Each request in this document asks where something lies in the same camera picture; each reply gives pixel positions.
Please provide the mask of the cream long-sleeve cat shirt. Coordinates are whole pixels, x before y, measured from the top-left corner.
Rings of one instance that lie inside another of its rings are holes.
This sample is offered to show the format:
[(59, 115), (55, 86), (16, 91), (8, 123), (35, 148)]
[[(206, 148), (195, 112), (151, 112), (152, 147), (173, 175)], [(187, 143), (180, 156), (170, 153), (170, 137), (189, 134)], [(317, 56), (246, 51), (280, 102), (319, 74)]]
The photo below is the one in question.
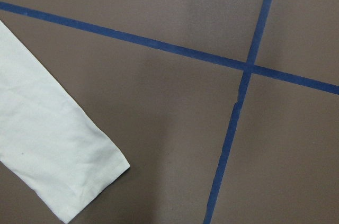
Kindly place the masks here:
[(4, 24), (1, 162), (64, 223), (130, 166), (120, 149)]

